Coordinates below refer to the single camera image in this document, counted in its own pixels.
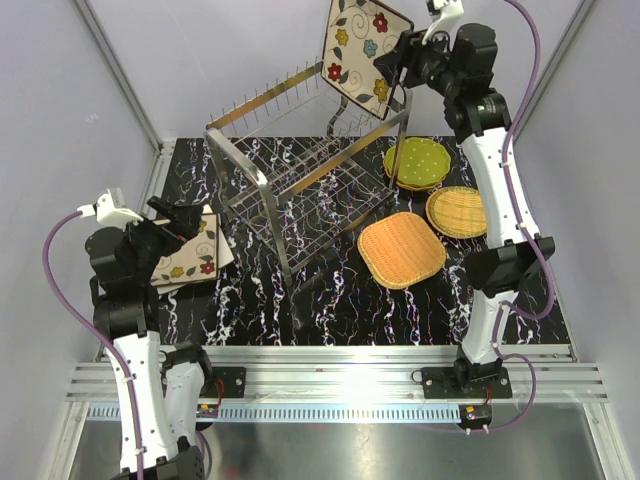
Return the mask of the floral square plate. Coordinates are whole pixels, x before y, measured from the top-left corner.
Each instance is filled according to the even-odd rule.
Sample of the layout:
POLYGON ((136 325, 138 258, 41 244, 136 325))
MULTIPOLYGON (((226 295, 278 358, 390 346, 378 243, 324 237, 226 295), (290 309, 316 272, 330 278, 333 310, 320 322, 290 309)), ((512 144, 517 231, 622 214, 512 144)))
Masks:
POLYGON ((380 1, 332 0, 321 77, 347 100, 383 120, 395 89, 374 61, 394 50, 414 23, 380 1))

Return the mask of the dark brown square plate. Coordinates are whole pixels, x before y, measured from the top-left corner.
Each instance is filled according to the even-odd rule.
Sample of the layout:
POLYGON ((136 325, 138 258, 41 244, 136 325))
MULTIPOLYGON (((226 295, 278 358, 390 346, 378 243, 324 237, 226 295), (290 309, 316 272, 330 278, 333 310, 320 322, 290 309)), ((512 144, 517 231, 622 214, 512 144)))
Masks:
POLYGON ((218 216, 205 214, 198 234, 179 251, 162 257, 150 282, 160 288, 215 280, 218 263, 218 216))

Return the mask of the white square plate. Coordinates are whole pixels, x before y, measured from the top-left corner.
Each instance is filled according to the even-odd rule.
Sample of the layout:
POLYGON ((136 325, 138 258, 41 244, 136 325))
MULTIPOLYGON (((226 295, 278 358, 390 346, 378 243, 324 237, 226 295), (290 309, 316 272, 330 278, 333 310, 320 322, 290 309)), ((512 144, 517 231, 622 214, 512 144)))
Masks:
POLYGON ((221 216, 207 204, 203 207, 200 237, 202 242, 196 247, 196 252, 204 261, 213 261, 217 272, 235 261, 235 256, 222 231, 221 216))

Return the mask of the green polka dot plate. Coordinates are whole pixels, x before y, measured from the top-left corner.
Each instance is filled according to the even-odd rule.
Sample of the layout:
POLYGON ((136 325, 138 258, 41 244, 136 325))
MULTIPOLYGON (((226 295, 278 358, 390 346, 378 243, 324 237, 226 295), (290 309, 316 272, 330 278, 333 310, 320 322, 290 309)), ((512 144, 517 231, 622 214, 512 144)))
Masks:
POLYGON ((444 180, 450 168, 451 156, 442 144, 429 138, 411 137, 404 141, 397 179, 404 184, 423 186, 444 180))

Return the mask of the woven wicker tray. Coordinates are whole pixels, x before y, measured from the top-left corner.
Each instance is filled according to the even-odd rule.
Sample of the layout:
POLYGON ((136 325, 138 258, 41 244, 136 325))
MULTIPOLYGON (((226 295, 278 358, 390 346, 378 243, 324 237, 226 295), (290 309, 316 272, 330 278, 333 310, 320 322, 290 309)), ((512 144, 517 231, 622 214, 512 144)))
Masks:
POLYGON ((444 245, 419 215, 399 212, 362 230, 361 257, 381 286, 401 290, 436 275, 447 259, 444 245))

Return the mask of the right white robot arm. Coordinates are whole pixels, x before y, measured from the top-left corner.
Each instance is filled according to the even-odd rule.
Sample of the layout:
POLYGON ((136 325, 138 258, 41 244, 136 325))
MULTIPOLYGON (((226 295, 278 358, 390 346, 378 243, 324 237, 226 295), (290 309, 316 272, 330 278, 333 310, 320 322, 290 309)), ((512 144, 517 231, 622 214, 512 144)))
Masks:
POLYGON ((470 254, 464 268, 473 288, 471 320, 452 366, 422 371, 427 395, 508 398, 510 383, 498 352, 506 319, 526 281, 549 271, 555 251, 527 209, 513 152, 513 122, 495 90, 495 32, 477 23, 459 28, 455 40, 430 40, 406 30, 398 44, 374 62, 405 88, 426 85, 443 98, 444 116, 462 148, 482 200, 486 249, 470 254))

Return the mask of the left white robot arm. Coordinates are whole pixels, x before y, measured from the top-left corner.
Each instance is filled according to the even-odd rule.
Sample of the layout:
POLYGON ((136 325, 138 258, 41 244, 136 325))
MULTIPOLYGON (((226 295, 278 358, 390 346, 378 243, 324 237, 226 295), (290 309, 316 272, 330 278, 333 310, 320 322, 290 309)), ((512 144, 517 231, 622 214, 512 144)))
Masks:
POLYGON ((116 379, 122 428, 120 479, 202 479, 196 441, 199 398, 215 385, 204 349, 183 343, 160 350, 159 295, 151 279, 160 260, 178 252, 200 230, 202 207, 172 205, 158 197, 148 205, 165 221, 129 209, 109 189, 93 213, 101 229, 85 243, 93 326, 104 341, 116 379))

